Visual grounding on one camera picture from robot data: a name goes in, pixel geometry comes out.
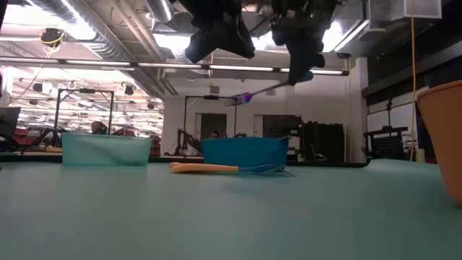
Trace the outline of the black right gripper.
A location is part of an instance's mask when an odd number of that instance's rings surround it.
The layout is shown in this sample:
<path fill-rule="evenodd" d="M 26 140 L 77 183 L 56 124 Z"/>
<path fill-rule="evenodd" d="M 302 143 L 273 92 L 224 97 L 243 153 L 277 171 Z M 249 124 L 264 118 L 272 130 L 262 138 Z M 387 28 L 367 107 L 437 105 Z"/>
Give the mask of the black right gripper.
<path fill-rule="evenodd" d="M 287 41 L 314 40 L 322 42 L 325 31 L 331 27 L 337 0 L 277 0 L 271 1 L 276 15 L 271 20 L 274 42 L 287 45 Z M 324 44 L 318 43 L 315 55 L 309 48 L 301 45 L 288 45 L 290 54 L 288 83 L 291 86 L 313 79 L 313 67 L 324 68 Z"/>

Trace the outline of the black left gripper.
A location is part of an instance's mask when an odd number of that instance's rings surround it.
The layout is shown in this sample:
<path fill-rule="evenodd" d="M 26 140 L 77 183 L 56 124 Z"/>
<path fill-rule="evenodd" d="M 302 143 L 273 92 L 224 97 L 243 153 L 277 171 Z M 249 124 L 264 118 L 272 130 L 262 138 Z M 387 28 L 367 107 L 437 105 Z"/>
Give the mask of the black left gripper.
<path fill-rule="evenodd" d="M 216 48 L 247 59 L 255 56 L 255 47 L 247 27 L 239 27 L 242 1 L 240 0 L 179 0 L 192 16 L 191 24 L 197 31 L 185 49 L 186 57 L 194 64 Z M 224 35 L 212 31 L 214 25 L 224 26 Z"/>

